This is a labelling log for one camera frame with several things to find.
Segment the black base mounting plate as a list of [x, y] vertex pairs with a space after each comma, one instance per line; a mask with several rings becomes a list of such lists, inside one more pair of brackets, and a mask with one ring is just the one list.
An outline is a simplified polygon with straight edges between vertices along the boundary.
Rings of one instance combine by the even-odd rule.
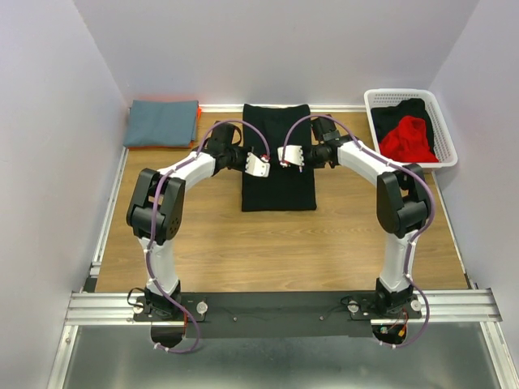
[[375, 336], [402, 344], [406, 325], [422, 317], [422, 304], [405, 294], [387, 301], [374, 291], [180, 293], [172, 304], [132, 289], [127, 304], [137, 323], [151, 325], [152, 341], [178, 348], [188, 340]]

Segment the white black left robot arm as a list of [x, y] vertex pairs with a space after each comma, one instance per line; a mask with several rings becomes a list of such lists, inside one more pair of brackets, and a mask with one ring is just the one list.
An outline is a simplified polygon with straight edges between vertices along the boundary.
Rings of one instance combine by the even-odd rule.
[[175, 271], [173, 243], [182, 223], [186, 193], [222, 169], [242, 170], [249, 150], [233, 141], [233, 123], [216, 122], [212, 133], [188, 157], [169, 168], [143, 169], [127, 210], [127, 224], [144, 251], [148, 281], [133, 303], [135, 319], [185, 319], [181, 285]]

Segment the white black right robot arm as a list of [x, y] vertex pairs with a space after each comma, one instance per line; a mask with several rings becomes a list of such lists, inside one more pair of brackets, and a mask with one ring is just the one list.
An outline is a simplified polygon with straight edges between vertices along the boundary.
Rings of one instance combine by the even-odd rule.
[[329, 115], [311, 119], [318, 143], [304, 152], [303, 163], [312, 168], [340, 165], [374, 185], [376, 217], [386, 232], [386, 245], [369, 311], [392, 314], [413, 299], [416, 245], [435, 216], [435, 201], [419, 165], [381, 156], [354, 135], [341, 135], [337, 125]]

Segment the aluminium frame rail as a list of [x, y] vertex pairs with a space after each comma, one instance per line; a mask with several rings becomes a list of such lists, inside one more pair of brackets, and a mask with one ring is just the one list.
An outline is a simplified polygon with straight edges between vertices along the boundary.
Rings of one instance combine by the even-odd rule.
[[[127, 290], [144, 265], [124, 225], [137, 173], [182, 151], [130, 151], [109, 200], [92, 278], [72, 295], [52, 388], [515, 388], [518, 373], [492, 292], [465, 278], [440, 213], [418, 248], [414, 273], [429, 293], [431, 324], [399, 350], [373, 339], [203, 339], [192, 354], [155, 350]], [[187, 197], [175, 258], [188, 291], [368, 289], [383, 259], [374, 190], [348, 169], [316, 173], [315, 212], [242, 213], [240, 175], [224, 171]]]

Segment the black t-shirt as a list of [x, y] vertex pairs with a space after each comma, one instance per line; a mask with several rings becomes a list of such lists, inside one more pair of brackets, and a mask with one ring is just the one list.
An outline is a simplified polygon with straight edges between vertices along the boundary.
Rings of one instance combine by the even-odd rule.
[[312, 169], [283, 168], [277, 149], [283, 146], [290, 127], [311, 113], [308, 105], [271, 109], [245, 104], [242, 119], [257, 128], [271, 150], [271, 168], [267, 177], [242, 175], [242, 211], [314, 211], [315, 176]]

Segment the white plastic laundry basket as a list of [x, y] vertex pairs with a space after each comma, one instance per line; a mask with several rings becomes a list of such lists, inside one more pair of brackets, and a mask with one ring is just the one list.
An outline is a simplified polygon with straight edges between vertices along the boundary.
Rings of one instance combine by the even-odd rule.
[[425, 171], [454, 166], [458, 162], [457, 152], [450, 136], [444, 115], [441, 112], [438, 100], [432, 92], [425, 89], [415, 88], [375, 88], [364, 92], [364, 103], [367, 111], [367, 120], [370, 127], [374, 149], [379, 152], [379, 140], [375, 132], [371, 110], [374, 108], [385, 108], [397, 106], [403, 100], [410, 98], [422, 99], [425, 110], [431, 119], [434, 135], [434, 153], [439, 160], [435, 163], [420, 162], [419, 165]]

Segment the red t-shirt in basket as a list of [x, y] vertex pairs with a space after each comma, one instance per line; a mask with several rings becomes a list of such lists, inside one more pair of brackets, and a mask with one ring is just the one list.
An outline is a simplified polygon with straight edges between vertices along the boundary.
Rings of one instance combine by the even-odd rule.
[[380, 142], [380, 153], [398, 162], [437, 163], [427, 139], [427, 124], [422, 118], [404, 116]]

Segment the black garment in basket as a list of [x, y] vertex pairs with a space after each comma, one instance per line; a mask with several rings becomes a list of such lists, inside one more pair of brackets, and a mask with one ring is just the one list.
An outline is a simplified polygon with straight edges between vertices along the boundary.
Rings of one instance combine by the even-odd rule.
[[412, 116], [415, 118], [424, 119], [427, 124], [428, 143], [434, 153], [435, 143], [431, 126], [431, 119], [425, 110], [425, 103], [422, 99], [411, 98], [408, 100], [403, 100], [397, 106], [374, 108], [371, 110], [371, 114], [375, 124], [375, 132], [379, 140], [379, 146], [380, 142], [387, 135], [387, 133], [393, 130], [404, 116]]

